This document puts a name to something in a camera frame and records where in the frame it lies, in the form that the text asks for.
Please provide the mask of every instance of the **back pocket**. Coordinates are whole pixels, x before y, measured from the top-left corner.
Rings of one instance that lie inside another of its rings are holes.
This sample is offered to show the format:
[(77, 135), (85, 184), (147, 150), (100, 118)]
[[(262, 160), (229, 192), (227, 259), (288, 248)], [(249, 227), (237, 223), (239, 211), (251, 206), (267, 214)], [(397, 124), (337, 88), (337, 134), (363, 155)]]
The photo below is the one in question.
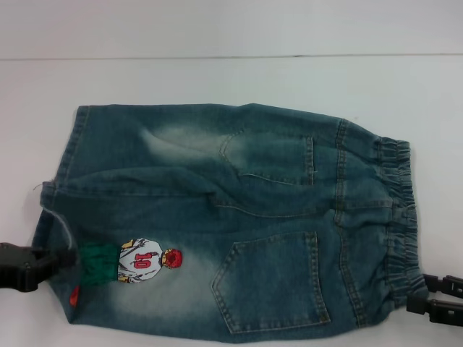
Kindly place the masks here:
[(314, 181), (312, 137), (242, 130), (229, 135), (219, 152), (238, 176), (282, 184), (311, 185)]
[(316, 233), (234, 243), (212, 290), (232, 334), (330, 322), (318, 279)]

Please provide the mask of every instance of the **elastic waistband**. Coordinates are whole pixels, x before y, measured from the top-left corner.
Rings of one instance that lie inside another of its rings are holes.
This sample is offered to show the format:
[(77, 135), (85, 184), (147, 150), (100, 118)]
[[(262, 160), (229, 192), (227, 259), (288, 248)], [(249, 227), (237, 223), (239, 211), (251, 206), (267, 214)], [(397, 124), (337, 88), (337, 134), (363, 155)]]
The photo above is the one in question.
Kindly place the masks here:
[(387, 230), (386, 280), (395, 306), (400, 307), (406, 304), (408, 295), (428, 295), (418, 262), (418, 224), (409, 143), (383, 137), (378, 154), (381, 176), (393, 199), (392, 222)]

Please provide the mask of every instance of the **white surface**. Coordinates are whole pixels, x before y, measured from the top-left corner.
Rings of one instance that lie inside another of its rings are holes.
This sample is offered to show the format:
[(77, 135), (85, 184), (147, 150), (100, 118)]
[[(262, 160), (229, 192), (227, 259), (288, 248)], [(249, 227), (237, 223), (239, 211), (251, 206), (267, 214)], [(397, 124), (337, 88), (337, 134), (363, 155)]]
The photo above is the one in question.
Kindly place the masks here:
[[(54, 176), (78, 105), (256, 102), (409, 140), (422, 266), (463, 275), (463, 57), (3, 61), (0, 80), (1, 241), (29, 242), (40, 213), (33, 188)], [(68, 325), (46, 284), (33, 294), (1, 290), (0, 303), (2, 346), (206, 346)], [(402, 310), (374, 328), (285, 345), (447, 347), (462, 339), (463, 328)]]
[[(0, 0), (1, 59), (463, 53), (461, 0)], [(412, 143), (425, 272), (463, 276), (463, 56), (0, 61), (0, 241), (28, 244), (82, 104), (264, 103)], [(221, 346), (68, 325), (46, 284), (0, 290), (0, 346)], [(335, 338), (256, 346), (461, 346), (393, 312)]]
[(0, 0), (0, 59), (463, 53), (462, 0)]

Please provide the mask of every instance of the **black clamp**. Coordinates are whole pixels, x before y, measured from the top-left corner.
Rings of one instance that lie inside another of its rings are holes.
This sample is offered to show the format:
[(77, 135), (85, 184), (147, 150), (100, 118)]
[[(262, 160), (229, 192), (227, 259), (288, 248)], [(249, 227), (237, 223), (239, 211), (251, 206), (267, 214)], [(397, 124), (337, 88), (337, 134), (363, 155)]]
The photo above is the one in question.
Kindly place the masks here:
[(12, 288), (24, 293), (34, 291), (40, 282), (74, 261), (75, 257), (68, 250), (51, 252), (1, 243), (0, 288)]
[[(432, 293), (441, 291), (444, 294), (463, 299), (463, 279), (461, 278), (446, 276), (439, 280), (437, 276), (425, 275), (425, 283)], [(418, 314), (428, 312), (429, 320), (433, 323), (463, 327), (463, 304), (409, 296), (407, 298), (407, 311)]]

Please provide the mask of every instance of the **faded denim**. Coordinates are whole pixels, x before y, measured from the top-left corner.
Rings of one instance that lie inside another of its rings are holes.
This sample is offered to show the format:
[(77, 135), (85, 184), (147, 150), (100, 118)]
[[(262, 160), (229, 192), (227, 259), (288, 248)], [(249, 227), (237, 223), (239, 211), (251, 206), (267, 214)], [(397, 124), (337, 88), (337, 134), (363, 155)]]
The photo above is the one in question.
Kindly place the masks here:
[(244, 343), (324, 338), (427, 296), (409, 144), (261, 105), (81, 106), (34, 245), (156, 240), (143, 283), (50, 283), (71, 323)]

